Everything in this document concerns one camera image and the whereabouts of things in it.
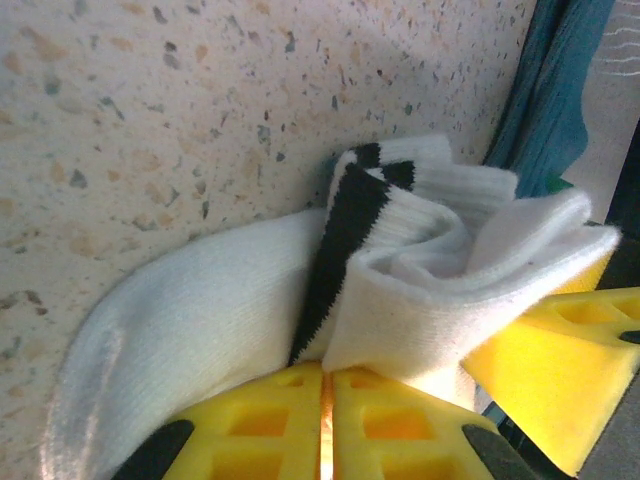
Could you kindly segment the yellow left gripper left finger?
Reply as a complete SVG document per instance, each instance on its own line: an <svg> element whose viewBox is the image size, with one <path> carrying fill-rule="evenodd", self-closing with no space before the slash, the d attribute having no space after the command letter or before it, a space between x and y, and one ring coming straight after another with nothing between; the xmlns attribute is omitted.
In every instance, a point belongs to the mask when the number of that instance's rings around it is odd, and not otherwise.
<svg viewBox="0 0 640 480"><path fill-rule="evenodd" d="M320 478L323 373L306 363L173 415L117 479Z"/></svg>

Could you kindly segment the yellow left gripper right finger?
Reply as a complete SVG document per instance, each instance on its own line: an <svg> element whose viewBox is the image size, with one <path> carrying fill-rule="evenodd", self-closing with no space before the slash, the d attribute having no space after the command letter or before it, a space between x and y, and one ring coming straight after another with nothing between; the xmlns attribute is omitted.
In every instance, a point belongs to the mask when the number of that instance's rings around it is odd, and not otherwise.
<svg viewBox="0 0 640 480"><path fill-rule="evenodd" d="M331 375L334 479L534 479L488 418L362 369Z"/></svg>

